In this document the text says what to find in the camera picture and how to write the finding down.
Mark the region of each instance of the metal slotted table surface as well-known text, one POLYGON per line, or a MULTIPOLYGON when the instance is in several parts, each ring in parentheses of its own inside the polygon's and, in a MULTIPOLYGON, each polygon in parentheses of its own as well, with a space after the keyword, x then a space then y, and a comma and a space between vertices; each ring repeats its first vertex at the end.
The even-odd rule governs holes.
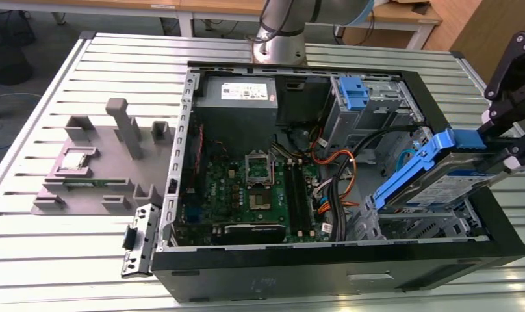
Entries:
MULTIPOLYGON (((445 52, 307 45, 309 65, 420 72, 453 127, 476 128, 488 102, 464 60, 445 52)), ((120 279, 128 216, 33 216, 35 193, 72 114, 112 124, 104 104, 127 98, 140 125, 175 124, 188 60, 251 62, 240 40, 97 34, 80 39, 0 165, 0 310, 525 311, 525 258, 431 291, 180 305, 155 278, 120 279)), ((525 242, 525 175, 493 188, 525 242)))

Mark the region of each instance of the blue plastic latch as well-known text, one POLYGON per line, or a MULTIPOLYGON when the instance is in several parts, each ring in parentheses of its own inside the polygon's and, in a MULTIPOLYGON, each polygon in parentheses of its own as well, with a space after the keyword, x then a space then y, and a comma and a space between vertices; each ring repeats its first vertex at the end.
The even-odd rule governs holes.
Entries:
POLYGON ((359 77, 340 77, 340 92, 351 111, 361 111, 368 103, 368 88, 359 77))
POLYGON ((471 129, 453 129, 453 136, 457 148, 475 148, 477 150, 487 149, 479 131, 471 129))
POLYGON ((373 199, 377 210, 384 208, 387 198, 409 181, 409 179, 417 175, 421 170, 428 171, 432 169, 436 165, 435 157, 440 151, 452 147, 479 150, 487 148, 476 130, 445 129, 444 132, 437 133, 432 140, 419 149, 405 166, 392 175, 376 190, 373 199))

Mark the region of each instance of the sticker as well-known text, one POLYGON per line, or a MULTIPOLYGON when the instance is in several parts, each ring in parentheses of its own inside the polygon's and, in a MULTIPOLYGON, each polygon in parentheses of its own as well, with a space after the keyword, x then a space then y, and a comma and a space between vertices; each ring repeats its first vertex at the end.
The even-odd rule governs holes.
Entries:
POLYGON ((317 138, 316 141, 325 148, 325 146, 328 145, 327 140, 324 140, 323 138, 317 138))
POLYGON ((251 101, 268 101, 265 83, 224 83, 221 86, 221 99, 239 99, 251 101))
POLYGON ((152 8, 168 8, 171 10, 176 9, 173 5, 151 5, 152 8))
POLYGON ((472 186, 493 178, 493 174, 481 174, 473 170, 456 170, 444 175, 408 204, 419 207, 435 203, 449 203, 472 190, 472 186))
POLYGON ((324 233, 332 234, 332 224, 323 223, 323 230, 324 233))

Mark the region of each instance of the case bracket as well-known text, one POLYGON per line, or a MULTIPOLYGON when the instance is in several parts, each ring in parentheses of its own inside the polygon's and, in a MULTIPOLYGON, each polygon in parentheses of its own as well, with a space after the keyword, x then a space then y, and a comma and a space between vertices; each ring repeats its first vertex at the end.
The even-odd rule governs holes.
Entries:
POLYGON ((155 234, 160 218, 160 208, 147 204, 137 208, 133 223, 125 231, 123 247, 127 250, 123 278, 152 276, 149 271, 152 251, 156 249, 155 234))

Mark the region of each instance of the ram slot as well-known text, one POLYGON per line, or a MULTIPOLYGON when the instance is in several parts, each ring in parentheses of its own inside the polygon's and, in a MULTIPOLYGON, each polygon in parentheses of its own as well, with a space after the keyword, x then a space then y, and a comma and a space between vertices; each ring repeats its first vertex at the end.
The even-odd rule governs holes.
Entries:
POLYGON ((301 231, 308 234, 311 231, 311 211, 301 166, 299 164, 288 165, 285 175, 291 233, 296 234, 301 231))

